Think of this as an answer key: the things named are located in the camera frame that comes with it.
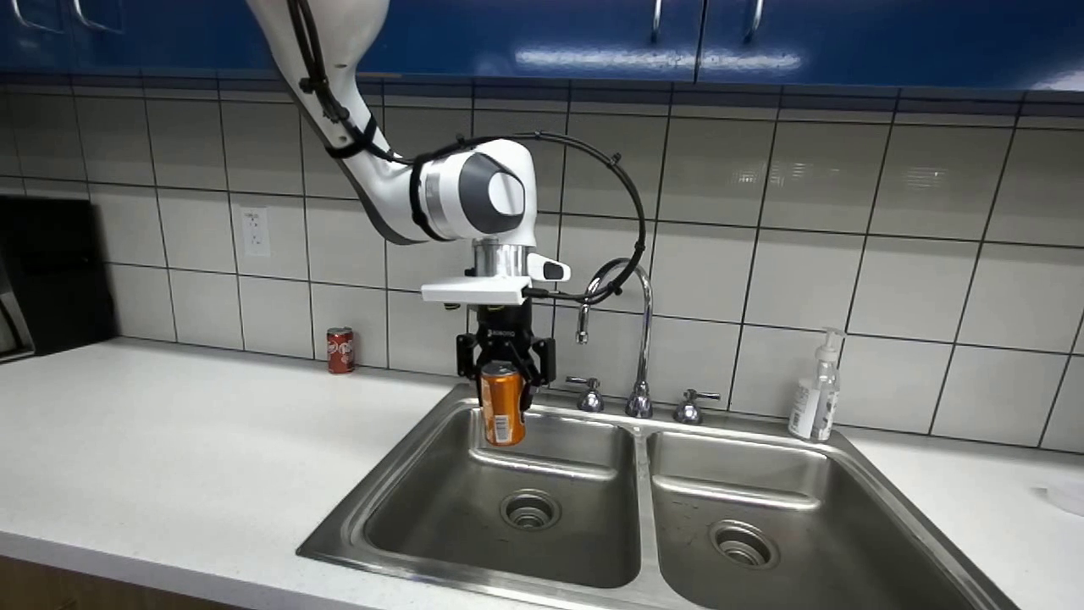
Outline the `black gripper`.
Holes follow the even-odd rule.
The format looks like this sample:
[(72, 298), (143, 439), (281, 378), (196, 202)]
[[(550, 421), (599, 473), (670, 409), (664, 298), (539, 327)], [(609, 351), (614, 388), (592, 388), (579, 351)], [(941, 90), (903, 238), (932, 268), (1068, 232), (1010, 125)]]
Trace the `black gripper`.
[(533, 333), (527, 304), (477, 304), (473, 322), (457, 336), (457, 373), (473, 399), (485, 404), (481, 369), (504, 359), (524, 378), (522, 407), (533, 407), (535, 390), (556, 379), (556, 342)]

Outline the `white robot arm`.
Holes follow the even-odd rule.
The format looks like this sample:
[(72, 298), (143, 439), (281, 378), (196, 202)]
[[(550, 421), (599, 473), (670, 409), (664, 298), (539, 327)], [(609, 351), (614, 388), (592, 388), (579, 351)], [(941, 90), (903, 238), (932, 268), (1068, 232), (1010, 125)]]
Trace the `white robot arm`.
[(512, 136), (399, 155), (358, 91), (358, 63), (388, 0), (242, 0), (290, 99), (363, 198), (369, 224), (391, 244), (473, 249), (473, 270), (426, 283), (423, 301), (469, 304), (477, 329), (457, 339), (457, 373), (519, 373), (533, 390), (556, 378), (556, 346), (533, 333), (533, 293), (569, 268), (535, 252), (535, 159)]

